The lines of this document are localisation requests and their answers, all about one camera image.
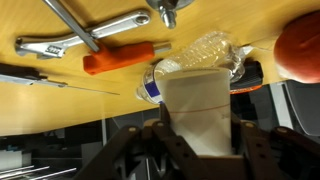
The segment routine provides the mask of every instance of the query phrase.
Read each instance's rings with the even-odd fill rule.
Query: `wrench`
[[[151,18],[146,10],[137,10],[113,18],[86,31],[93,39],[100,39],[112,34],[146,25]],[[41,60],[61,58],[65,51],[72,46],[83,43],[83,40],[74,33],[62,37],[18,37],[15,42],[16,53],[24,56],[28,53],[37,54]]]

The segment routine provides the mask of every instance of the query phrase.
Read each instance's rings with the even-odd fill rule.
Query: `clear plastic bottle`
[[[167,73],[189,68],[224,67],[230,71],[230,82],[244,74],[243,62],[251,47],[239,47],[225,32],[214,31],[192,43],[181,53],[169,56],[150,66],[137,88],[136,97],[153,104],[162,102],[155,80]]]

